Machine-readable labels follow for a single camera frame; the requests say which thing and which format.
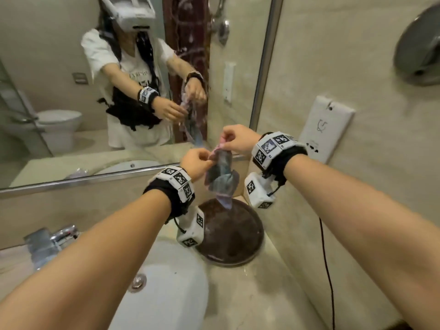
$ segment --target faucet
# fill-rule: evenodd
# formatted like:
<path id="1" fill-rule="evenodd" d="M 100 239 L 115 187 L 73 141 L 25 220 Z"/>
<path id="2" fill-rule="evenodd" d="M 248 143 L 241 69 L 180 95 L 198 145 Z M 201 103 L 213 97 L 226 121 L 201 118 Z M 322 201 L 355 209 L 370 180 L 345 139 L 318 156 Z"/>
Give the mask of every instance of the faucet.
<path id="1" fill-rule="evenodd" d="M 47 228 L 41 228 L 24 237 L 31 260 L 36 271 L 40 270 L 56 255 L 66 248 L 80 233 L 75 225 L 64 227 L 51 234 Z"/>

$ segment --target white vr headset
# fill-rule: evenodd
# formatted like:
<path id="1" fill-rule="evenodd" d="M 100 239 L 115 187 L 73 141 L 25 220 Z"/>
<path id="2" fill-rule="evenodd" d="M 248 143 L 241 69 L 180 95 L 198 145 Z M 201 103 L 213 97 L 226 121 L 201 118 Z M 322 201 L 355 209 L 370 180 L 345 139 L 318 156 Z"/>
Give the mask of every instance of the white vr headset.
<path id="1" fill-rule="evenodd" d="M 156 12 L 150 0 L 102 0 L 110 15 L 125 32 L 153 27 Z"/>

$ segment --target countertop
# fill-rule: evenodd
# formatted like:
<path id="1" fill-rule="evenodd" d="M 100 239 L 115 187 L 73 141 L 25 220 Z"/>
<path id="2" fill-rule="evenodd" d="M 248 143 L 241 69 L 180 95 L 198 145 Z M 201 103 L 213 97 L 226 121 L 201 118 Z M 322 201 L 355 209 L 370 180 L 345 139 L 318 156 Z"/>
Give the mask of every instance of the countertop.
<path id="1" fill-rule="evenodd" d="M 175 240 L 175 225 L 164 226 L 159 237 Z M 218 267 L 198 257 L 209 280 L 202 330 L 326 329 L 267 235 L 258 256 L 245 266 Z M 0 250 L 0 299 L 32 272 L 25 246 Z"/>
<path id="2" fill-rule="evenodd" d="M 78 168 L 99 171 L 128 160 L 153 160 L 162 165 L 179 162 L 193 148 L 191 143 L 147 147 L 143 150 L 114 150 L 92 154 L 47 157 L 30 160 L 10 187 L 63 180 Z"/>

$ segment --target wet surface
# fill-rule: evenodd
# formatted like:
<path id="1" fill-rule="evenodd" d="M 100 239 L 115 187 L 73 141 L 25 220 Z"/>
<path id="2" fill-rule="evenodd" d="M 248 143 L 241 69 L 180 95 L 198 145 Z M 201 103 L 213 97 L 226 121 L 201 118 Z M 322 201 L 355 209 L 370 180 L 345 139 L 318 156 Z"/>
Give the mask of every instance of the wet surface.
<path id="1" fill-rule="evenodd" d="M 233 199 L 225 209 L 217 199 L 201 204 L 205 214 L 205 238 L 196 250 L 222 266 L 239 266 L 252 260 L 264 240 L 264 229 L 257 213 L 247 204 Z"/>

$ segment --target electrical outlet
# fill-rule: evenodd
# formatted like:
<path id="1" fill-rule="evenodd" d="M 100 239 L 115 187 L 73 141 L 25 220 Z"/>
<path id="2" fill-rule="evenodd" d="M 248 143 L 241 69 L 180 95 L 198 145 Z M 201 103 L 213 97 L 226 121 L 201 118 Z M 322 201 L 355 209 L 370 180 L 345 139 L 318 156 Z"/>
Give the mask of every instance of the electrical outlet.
<path id="1" fill-rule="evenodd" d="M 223 98 L 232 103 L 232 84 L 234 83 L 235 62 L 225 62 L 223 76 Z"/>
<path id="2" fill-rule="evenodd" d="M 312 159 L 326 164 L 354 114 L 348 106 L 316 97 L 299 142 L 307 146 Z"/>

